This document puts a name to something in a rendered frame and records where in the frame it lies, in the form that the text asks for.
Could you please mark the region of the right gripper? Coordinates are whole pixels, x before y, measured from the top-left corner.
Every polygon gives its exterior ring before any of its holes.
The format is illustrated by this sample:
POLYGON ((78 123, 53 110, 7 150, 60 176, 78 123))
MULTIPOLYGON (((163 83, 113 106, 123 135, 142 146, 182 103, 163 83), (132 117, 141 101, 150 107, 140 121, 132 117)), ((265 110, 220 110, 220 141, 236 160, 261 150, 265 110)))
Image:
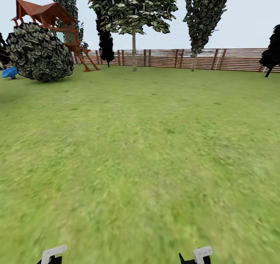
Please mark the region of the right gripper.
MULTIPOLYGON (((190 261, 184 261, 182 255, 179 253, 181 264, 197 264, 194 259, 190 261)), ((204 264, 211 264, 210 258, 208 256, 203 257, 204 264)))

